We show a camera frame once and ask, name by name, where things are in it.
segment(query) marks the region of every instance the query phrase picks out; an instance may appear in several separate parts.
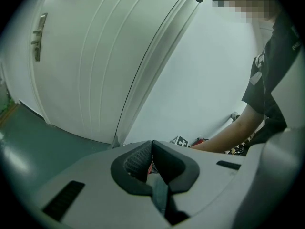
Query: black shirt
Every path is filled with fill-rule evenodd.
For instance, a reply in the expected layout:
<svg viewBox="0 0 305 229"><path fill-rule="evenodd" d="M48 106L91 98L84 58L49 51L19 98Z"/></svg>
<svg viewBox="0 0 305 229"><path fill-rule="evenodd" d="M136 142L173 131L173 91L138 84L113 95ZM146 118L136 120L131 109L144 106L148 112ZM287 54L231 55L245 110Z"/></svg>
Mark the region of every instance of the black shirt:
<svg viewBox="0 0 305 229"><path fill-rule="evenodd" d="M243 102L267 118L264 127L244 146L245 154L250 146L265 143L271 136L287 127L271 92L289 70L300 47L301 40L294 25L287 14L282 12L275 21L272 37L265 49L254 58L250 77L256 74L256 79L259 80L254 80L254 84L253 81L249 82L242 98Z"/></svg>

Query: door handle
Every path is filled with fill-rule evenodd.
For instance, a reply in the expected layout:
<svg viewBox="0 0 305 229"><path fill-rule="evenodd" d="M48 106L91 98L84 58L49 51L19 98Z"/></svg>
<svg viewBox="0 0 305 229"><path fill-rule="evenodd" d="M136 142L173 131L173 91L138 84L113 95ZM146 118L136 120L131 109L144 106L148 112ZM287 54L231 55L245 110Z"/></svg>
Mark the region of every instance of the door handle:
<svg viewBox="0 0 305 229"><path fill-rule="evenodd" d="M41 38L42 38L43 27L44 27L47 15L48 15L48 13L44 13L40 16L38 28L37 28L37 30L33 31L33 33L36 35L36 38L34 41L31 41L31 45L35 45L34 56L35 56L36 61L40 61Z"/></svg>

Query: black rubber opening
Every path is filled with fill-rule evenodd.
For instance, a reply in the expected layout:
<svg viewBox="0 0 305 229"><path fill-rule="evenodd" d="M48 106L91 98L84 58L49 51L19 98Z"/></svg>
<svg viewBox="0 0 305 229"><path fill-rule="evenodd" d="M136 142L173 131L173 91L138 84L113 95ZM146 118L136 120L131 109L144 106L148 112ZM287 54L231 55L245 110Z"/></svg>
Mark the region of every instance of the black rubber opening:
<svg viewBox="0 0 305 229"><path fill-rule="evenodd" d="M164 217L175 225L189 218L177 210L172 195L187 192L198 178L200 170L194 160L160 142L148 141L113 161L112 178L129 194L153 198L152 187L145 183L152 161L168 186Z"/></svg>

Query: sleeve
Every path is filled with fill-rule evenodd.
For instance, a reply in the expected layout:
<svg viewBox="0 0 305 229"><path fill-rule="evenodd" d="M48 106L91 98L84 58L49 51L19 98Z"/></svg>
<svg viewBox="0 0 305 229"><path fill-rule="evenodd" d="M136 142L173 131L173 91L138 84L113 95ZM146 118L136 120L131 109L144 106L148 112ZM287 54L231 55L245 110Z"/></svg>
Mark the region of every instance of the sleeve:
<svg viewBox="0 0 305 229"><path fill-rule="evenodd" d="M258 72L258 68L255 65L255 59L256 58L253 60L250 77ZM249 82L242 101L249 104L258 113L264 114L264 85L262 77L255 85L252 85L252 83Z"/></svg>

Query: gray floor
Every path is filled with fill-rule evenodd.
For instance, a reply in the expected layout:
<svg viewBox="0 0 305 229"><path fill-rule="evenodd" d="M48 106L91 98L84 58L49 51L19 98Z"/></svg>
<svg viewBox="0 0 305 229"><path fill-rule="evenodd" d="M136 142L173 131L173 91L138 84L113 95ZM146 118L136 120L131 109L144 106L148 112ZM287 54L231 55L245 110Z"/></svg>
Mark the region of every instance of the gray floor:
<svg viewBox="0 0 305 229"><path fill-rule="evenodd" d="M7 94L8 90L5 84L0 84L0 113L3 111L5 106L9 103L9 97Z"/></svg>
<svg viewBox="0 0 305 229"><path fill-rule="evenodd" d="M77 160L109 146L47 125L22 105L0 127L0 141L3 169L27 197Z"/></svg>

